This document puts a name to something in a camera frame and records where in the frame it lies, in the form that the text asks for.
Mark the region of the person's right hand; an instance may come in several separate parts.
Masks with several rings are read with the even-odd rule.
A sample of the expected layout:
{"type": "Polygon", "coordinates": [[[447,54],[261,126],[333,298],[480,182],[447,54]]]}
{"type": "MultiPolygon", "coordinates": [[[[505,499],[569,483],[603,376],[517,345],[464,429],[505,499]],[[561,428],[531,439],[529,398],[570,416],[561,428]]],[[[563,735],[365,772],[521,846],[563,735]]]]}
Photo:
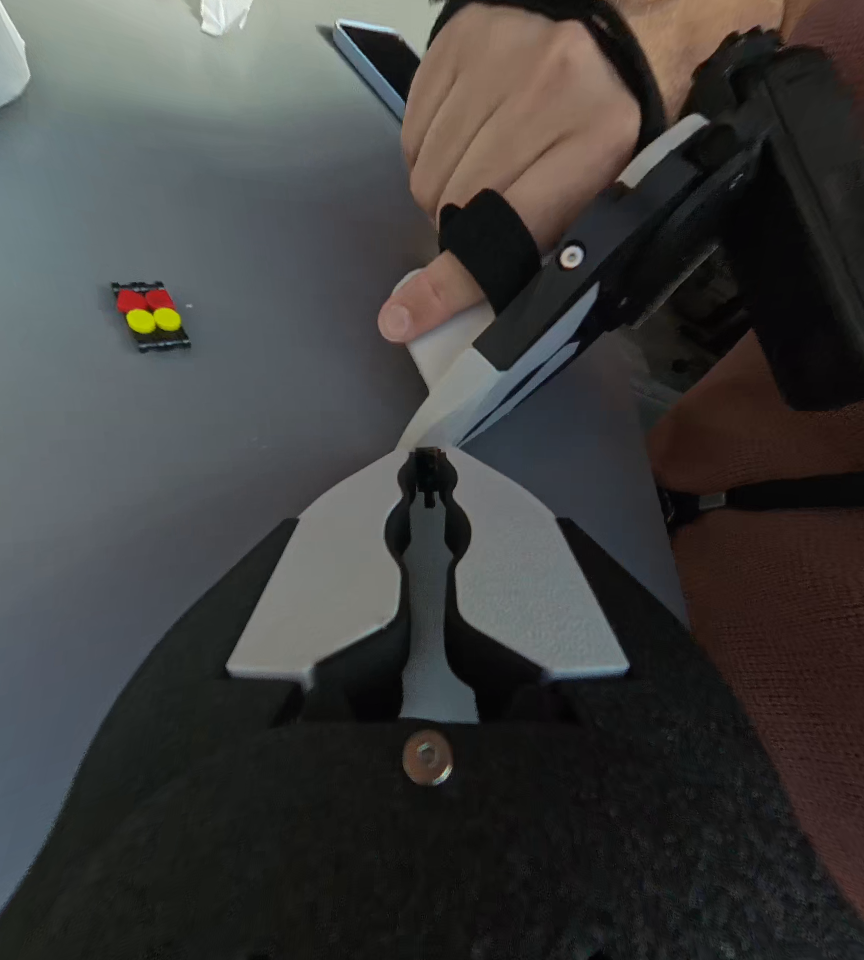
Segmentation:
{"type": "MultiPolygon", "coordinates": [[[[666,116],[733,32],[779,29],[790,2],[606,2],[651,67],[666,116]]],[[[438,225],[483,189],[504,197],[541,253],[629,163],[641,106],[580,20],[592,2],[445,2],[406,102],[401,142],[418,207],[438,225]]],[[[383,305],[404,344],[485,298],[441,253],[383,305]]]]}

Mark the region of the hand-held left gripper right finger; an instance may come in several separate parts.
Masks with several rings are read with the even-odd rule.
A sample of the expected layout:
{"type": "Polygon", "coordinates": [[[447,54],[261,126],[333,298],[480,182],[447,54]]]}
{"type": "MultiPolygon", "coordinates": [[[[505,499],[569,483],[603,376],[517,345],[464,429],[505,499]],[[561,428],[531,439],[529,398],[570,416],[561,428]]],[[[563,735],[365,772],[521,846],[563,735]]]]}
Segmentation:
{"type": "Polygon", "coordinates": [[[454,580],[463,623],[544,679],[625,675],[629,661],[555,515],[530,491],[458,448],[452,499],[470,529],[454,580]]]}

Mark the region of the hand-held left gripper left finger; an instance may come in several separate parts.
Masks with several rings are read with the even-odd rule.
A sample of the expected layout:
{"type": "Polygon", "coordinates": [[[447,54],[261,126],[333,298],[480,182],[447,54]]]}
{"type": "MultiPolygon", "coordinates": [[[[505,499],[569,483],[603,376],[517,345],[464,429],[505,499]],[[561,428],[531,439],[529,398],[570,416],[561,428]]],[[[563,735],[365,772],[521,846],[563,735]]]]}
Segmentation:
{"type": "Polygon", "coordinates": [[[387,543],[406,504],[404,450],[346,477],[298,517],[226,663],[240,679],[311,679],[329,656],[387,628],[399,612],[401,547],[387,543]]]}

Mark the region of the large plain white paper bag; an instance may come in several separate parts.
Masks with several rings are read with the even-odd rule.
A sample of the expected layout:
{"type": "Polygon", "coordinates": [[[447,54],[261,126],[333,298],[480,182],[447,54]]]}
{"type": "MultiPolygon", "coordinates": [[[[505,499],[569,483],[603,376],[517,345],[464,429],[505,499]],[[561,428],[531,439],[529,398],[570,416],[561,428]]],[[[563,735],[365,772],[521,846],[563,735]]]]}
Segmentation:
{"type": "Polygon", "coordinates": [[[234,28],[244,29],[253,3],[251,0],[198,1],[200,30],[212,38],[219,38],[234,28]]]}

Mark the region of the black smartphone blue case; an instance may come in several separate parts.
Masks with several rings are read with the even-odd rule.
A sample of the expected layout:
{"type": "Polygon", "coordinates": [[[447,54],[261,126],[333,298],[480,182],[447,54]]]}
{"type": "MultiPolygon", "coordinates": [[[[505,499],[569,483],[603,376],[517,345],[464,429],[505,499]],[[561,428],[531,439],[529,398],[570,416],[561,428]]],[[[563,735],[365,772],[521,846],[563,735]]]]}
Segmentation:
{"type": "Polygon", "coordinates": [[[334,22],[331,39],[348,65],[401,125],[420,55],[397,30],[347,18],[334,22]]]}

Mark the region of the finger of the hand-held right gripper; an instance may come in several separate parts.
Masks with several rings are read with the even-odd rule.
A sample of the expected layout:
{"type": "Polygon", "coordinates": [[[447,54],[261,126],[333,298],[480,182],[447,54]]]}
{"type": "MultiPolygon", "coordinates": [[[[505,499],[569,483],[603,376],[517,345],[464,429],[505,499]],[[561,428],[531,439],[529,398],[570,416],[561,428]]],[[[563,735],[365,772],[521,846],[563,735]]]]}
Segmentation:
{"type": "Polygon", "coordinates": [[[428,396],[396,447],[459,448],[496,424],[575,358],[579,346],[574,338],[599,291],[600,286],[591,287],[507,370],[497,369],[474,347],[476,339],[495,320],[486,301],[410,342],[407,351],[428,396]]]}

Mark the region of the small black lego piece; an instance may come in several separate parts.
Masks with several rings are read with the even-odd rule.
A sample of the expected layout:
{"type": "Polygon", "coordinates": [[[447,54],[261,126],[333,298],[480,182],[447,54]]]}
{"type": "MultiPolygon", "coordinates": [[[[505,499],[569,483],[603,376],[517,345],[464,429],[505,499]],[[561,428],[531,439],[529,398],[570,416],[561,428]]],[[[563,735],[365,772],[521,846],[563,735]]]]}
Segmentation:
{"type": "Polygon", "coordinates": [[[443,450],[437,447],[419,447],[413,451],[415,496],[427,510],[446,502],[453,488],[453,471],[443,450]]]}

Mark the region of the black red yellow brick plate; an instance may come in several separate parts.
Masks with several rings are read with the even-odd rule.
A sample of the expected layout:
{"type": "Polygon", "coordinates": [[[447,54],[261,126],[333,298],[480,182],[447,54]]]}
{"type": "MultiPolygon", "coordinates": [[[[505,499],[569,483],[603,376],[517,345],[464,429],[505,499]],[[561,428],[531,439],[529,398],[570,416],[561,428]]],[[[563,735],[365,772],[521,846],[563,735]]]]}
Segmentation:
{"type": "Polygon", "coordinates": [[[183,352],[191,347],[183,316],[163,282],[113,281],[108,289],[139,354],[183,352]]]}

